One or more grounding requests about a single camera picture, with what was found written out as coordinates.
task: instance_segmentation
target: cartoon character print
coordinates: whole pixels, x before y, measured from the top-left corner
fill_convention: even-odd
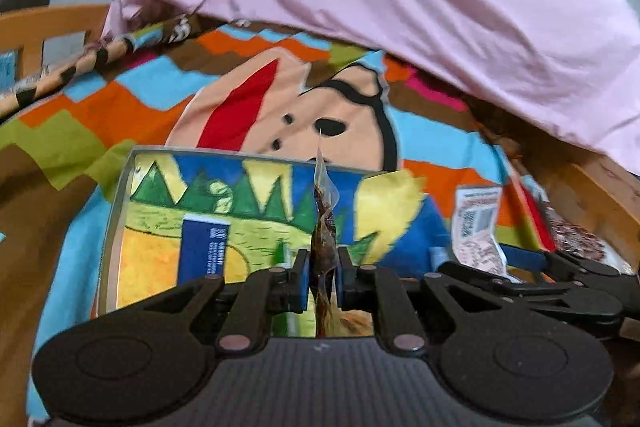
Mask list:
[[[282,48],[256,55],[194,97],[167,145],[298,160],[314,160],[320,148],[334,164],[396,170],[385,81],[352,64],[305,90],[309,69]]]

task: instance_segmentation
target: plastic packet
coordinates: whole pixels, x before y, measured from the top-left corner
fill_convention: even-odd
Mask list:
[[[329,179],[322,153],[318,149],[314,172],[314,199],[318,208],[318,222],[311,236],[311,262],[313,279],[318,282],[316,300],[316,337],[325,337],[332,321],[330,303],[334,269],[338,266],[338,248],[335,244],[334,208],[338,190]]]

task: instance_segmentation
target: blue box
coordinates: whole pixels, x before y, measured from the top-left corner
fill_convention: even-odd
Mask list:
[[[206,275],[224,277],[226,241],[230,223],[216,217],[185,214],[178,261],[177,283]]]

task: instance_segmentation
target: wooden bed frame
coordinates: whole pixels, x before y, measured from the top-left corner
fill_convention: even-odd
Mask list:
[[[108,5],[55,6],[0,15],[0,51],[18,52],[17,77],[42,66],[47,39],[84,32],[84,42],[102,33]],[[511,136],[523,146],[523,163],[545,187],[566,219],[608,241],[634,268],[640,262],[640,181],[605,156],[568,145],[516,118]]]

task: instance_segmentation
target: colorful blanket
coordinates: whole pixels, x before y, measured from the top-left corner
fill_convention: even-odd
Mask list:
[[[332,164],[406,169],[446,219],[456,186],[504,184],[498,240],[541,246],[506,157],[457,92],[384,51],[261,23],[138,47],[0,126],[0,425],[24,424],[27,396],[29,413],[46,415],[27,385],[31,357],[90,317],[114,189],[136,144],[296,160],[320,147]],[[346,243],[366,231],[350,234]],[[399,241],[412,240],[401,230],[374,261]]]

